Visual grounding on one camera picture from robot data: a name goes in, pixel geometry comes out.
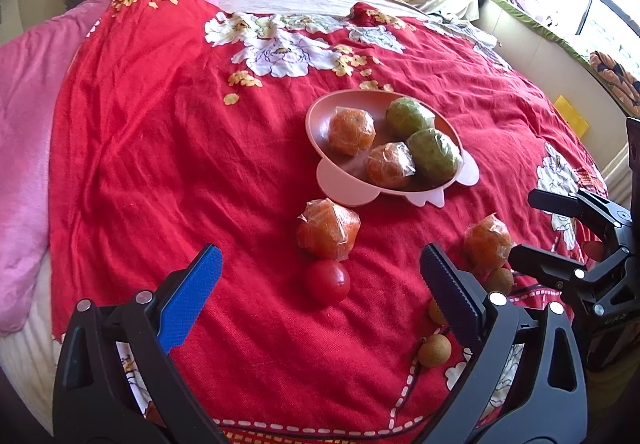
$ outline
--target yellow paper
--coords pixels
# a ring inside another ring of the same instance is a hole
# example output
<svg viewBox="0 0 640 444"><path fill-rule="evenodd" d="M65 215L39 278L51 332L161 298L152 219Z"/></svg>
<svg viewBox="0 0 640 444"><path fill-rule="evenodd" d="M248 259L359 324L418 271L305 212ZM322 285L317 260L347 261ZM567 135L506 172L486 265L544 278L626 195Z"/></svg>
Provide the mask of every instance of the yellow paper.
<svg viewBox="0 0 640 444"><path fill-rule="evenodd" d="M575 135L577 135L578 138L582 138L584 133L589 129L589 124L584 117L580 116L580 113L562 95L556 100L555 107L575 132Z"/></svg>

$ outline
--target silver screw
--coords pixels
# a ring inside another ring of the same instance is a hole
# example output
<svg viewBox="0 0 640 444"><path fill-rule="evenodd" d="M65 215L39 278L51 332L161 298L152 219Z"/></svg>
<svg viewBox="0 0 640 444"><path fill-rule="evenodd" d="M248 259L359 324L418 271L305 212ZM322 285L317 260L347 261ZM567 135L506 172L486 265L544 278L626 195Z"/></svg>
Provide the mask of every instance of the silver screw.
<svg viewBox="0 0 640 444"><path fill-rule="evenodd" d="M144 305L145 303L149 303L153 297L154 294L151 291L140 291L136 294L136 302Z"/></svg>
<svg viewBox="0 0 640 444"><path fill-rule="evenodd" d="M84 312L85 310L89 310L89 307L91 307L90 299L81 299L76 305L76 309L78 309L78 312Z"/></svg>
<svg viewBox="0 0 640 444"><path fill-rule="evenodd" d="M489 301L498 307L507 305L507 297L503 293L491 293L489 295Z"/></svg>
<svg viewBox="0 0 640 444"><path fill-rule="evenodd" d="M564 312L564 307L557 301L552 301L549 304L549 309L551 309L551 311L555 312L556 314L562 314Z"/></svg>

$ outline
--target green fruit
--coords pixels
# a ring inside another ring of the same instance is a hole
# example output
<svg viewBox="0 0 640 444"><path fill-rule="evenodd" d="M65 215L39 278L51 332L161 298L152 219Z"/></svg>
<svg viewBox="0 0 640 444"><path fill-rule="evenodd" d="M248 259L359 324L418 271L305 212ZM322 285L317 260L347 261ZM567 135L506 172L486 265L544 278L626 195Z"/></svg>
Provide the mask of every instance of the green fruit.
<svg viewBox="0 0 640 444"><path fill-rule="evenodd" d="M415 167L434 187L451 180L462 164L460 149L436 129L415 132L406 141Z"/></svg>
<svg viewBox="0 0 640 444"><path fill-rule="evenodd" d="M433 129L435 115L414 98L398 98L386 109L386 122L404 141L415 132Z"/></svg>

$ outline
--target bowl rim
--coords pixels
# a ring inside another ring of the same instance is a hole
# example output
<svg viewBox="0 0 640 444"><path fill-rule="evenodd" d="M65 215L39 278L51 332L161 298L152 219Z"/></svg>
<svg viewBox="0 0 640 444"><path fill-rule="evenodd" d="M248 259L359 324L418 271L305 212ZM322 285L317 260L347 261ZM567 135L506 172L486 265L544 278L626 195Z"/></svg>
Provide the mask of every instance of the bowl rim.
<svg viewBox="0 0 640 444"><path fill-rule="evenodd" d="M462 164L460 164L460 166L458 167L458 170L456 171L455 175L446 183L441 184L440 186L436 186L435 188L429 188L429 189L424 189L424 190L420 190L420 191L403 191L403 190L398 190L398 189L389 189L389 188L383 188L381 186L376 186L375 184L372 184L370 182L367 182L365 180L359 179L358 177L355 177L354 175L351 175L349 172L343 170L340 166L338 166L337 164L334 163L334 161L331 160L331 158L329 158L324 151L322 151L322 149L318 146L318 144L316 143L316 140L312 134L311 131L311 116L313 114L313 111L315 110L316 106L318 106L318 103L329 98L329 97L333 97L335 95L339 95L339 94L346 94L346 93L353 93L353 92L377 92L377 93L382 93L385 95L389 95L389 96L395 96L391 101L393 101L394 99L397 98L403 98L403 97L407 97L407 98L413 98L417 101L420 101L420 103L422 104L422 106L426 107L428 110L430 110L431 112L433 112L434 114L436 114L436 116L438 116L442 121L444 121L449 128L451 129L451 131L454 134L454 139L453 142L456 144L456 146L460 149L460 155L463 156L463 147L462 147L462 141L460 140L460 135L458 135L458 131L453 128L453 125L451 125L451 123L449 123L449 121L447 120L446 117L444 117L442 114L440 114L437 110L434 110L432 107L430 107L428 104L426 104L424 101L422 101L419 98L415 98L413 96L409 96L407 94L401 94L399 92L387 92L386 90L374 90L374 89L342 89L342 90L336 90L333 92L329 92L327 94L322 95L321 97L319 97L318 99L316 99L308 108L308 110L306 111L306 116L305 116L305 130L306 130L306 136L309 139L309 142L311 142L311 145L316 149L316 152L318 153L318 155L320 155L320 157L322 159L327 160L329 163L331 163L331 165L338 169L341 173L343 173L343 177L347 177L350 180L354 180L357 181L358 183L360 183L360 185L366 185L368 188L371 189L375 189L378 190L380 193L386 193L388 195L398 195L398 196L417 196L417 195L422 195L424 193L431 193L434 190L444 190L445 188L448 188L449 186L451 186L454 182L456 182L456 180L458 180L458 177L460 176L460 173L462 172L463 166L465 165L464 163L464 158L463 158L463 162Z"/></svg>

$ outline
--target floral blanket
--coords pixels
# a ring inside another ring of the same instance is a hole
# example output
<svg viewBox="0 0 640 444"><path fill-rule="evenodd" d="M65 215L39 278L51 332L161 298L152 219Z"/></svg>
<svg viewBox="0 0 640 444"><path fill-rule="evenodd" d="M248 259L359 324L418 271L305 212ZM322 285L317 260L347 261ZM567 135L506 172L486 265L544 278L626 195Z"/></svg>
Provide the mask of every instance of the floral blanket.
<svg viewBox="0 0 640 444"><path fill-rule="evenodd" d="M542 92L475 46L365 4L349 17L258 16L227 15L203 0L114 0L56 106L55 337L79 299L127 301L212 242L225 258L222 279L171 356L226 435L250 444L408 442L470 355L445 331L449 361L430 370L417 363L420 338L441 330L426 315L424 245L439 243L468 269L465 228L497 212L518 243L580 259L590 235L533 210L527 193L580 185L604 193ZM362 227L344 262L350 295L319 310L302 285L312 258L295 238L305 203L321 198L304 119L318 97L347 88L395 90L440 111L481 178L450 187L442 209L391 196L358 208ZM515 281L514 303L557 299L530 278L515 273ZM521 351L514 347L485 415L504 401Z"/></svg>

